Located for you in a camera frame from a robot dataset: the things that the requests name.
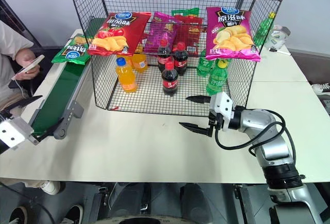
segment purple chip bag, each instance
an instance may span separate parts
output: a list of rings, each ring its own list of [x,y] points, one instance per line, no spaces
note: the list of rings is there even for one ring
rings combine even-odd
[[[207,10],[206,58],[241,58],[259,62],[251,36],[250,11],[227,7]]]
[[[166,39],[169,43],[169,47],[172,49],[177,32],[176,24],[180,23],[182,22],[173,16],[155,12],[151,21],[150,32],[144,46],[144,52],[156,53],[161,39]]]

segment shoe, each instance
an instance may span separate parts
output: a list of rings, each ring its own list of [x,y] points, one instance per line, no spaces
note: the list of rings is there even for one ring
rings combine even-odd
[[[329,83],[313,84],[311,87],[313,88],[316,95],[330,95],[330,85],[329,85]]]
[[[61,189],[61,183],[59,181],[45,181],[40,187],[44,192],[50,195],[57,194]]]
[[[27,224],[27,211],[23,206],[13,210],[9,218],[9,224]]]
[[[80,205],[71,207],[67,215],[60,224],[81,224],[83,220],[84,209]]]

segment white wall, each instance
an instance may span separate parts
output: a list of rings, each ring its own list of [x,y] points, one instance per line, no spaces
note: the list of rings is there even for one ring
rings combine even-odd
[[[63,45],[80,27],[72,0],[6,0],[43,46]],[[284,0],[276,24],[287,26],[289,48],[330,54],[330,0]]]
[[[330,0],[283,0],[275,24],[291,30],[289,48],[330,55]]]
[[[42,46],[62,46],[80,27],[72,0],[6,0]]]

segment smartphone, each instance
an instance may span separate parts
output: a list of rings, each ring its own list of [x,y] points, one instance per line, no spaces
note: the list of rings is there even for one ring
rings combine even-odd
[[[24,68],[22,68],[20,71],[18,71],[17,74],[14,75],[14,76],[11,78],[11,80],[15,81],[16,76],[17,76],[19,73],[26,73],[26,72],[28,72],[30,69],[32,69],[32,68],[34,68],[35,66],[37,66],[37,65],[41,62],[41,60],[43,60],[44,58],[45,58],[44,55],[40,55],[40,56],[37,57],[35,60],[33,60],[33,61],[31,62],[31,64],[29,64],[27,67],[24,67]]]

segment blue bottle cap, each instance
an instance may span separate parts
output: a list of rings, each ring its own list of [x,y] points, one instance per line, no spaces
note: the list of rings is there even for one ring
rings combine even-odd
[[[116,62],[118,66],[124,66],[126,64],[126,60],[124,58],[117,58]]]

